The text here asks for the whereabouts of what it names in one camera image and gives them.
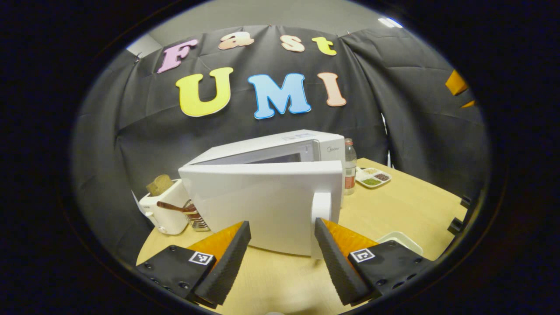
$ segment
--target white microwave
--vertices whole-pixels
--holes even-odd
[[[321,258],[315,218],[338,222],[344,160],[343,136],[299,130],[213,147],[179,175],[212,231],[246,220],[250,245]]]

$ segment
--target orange object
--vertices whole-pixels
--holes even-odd
[[[341,225],[322,218],[321,220],[326,225],[327,229],[329,229],[330,235],[332,235],[338,249],[342,252],[342,255],[344,255],[344,258],[346,258],[346,261],[350,264],[350,266],[352,264],[348,260],[348,255],[351,252],[378,245],[378,242],[368,239],[367,237]]]
[[[445,86],[449,89],[451,94],[457,96],[464,92],[469,86],[466,84],[465,80],[459,75],[457,70],[453,70],[447,82],[445,82]]]
[[[216,258],[216,263],[214,264],[215,267],[218,265],[218,262],[226,252],[226,249],[230,245],[235,234],[237,234],[241,224],[243,224],[243,221],[234,224],[229,228],[225,228],[216,234],[210,235],[209,237],[187,247],[187,249],[214,255]]]
[[[329,106],[346,105],[346,99],[342,97],[338,88],[338,76],[332,72],[321,72],[317,76],[325,83],[326,94],[329,97],[326,100],[326,104]]]
[[[466,103],[465,105],[461,106],[461,108],[471,107],[473,105],[474,105],[474,101],[470,101],[470,102]]]

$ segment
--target microwave handle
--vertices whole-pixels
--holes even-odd
[[[323,259],[323,252],[319,247],[317,238],[315,237],[315,219],[322,217],[323,219],[330,220],[331,213],[331,195],[330,192],[316,192],[313,195],[313,202],[311,204],[311,258]]]

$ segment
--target ceiling light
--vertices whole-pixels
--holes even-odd
[[[396,27],[398,27],[398,28],[400,28],[400,29],[403,28],[403,26],[402,26],[401,24],[398,24],[398,23],[395,22],[395,20],[393,20],[392,18],[386,18],[386,20],[387,20],[389,23],[393,24],[394,26],[396,26]]]
[[[386,18],[378,18],[378,20],[383,23],[383,25],[387,27],[395,27],[391,22],[389,22]]]

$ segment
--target pink letter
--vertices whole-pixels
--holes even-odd
[[[177,46],[169,47],[164,51],[164,62],[161,65],[161,68],[157,70],[157,73],[165,72],[169,69],[173,69],[178,67],[181,62],[177,60],[177,57],[181,57],[181,59],[185,58],[186,55],[189,54],[189,46],[195,46],[198,44],[196,39],[187,41],[186,43],[179,44]]]

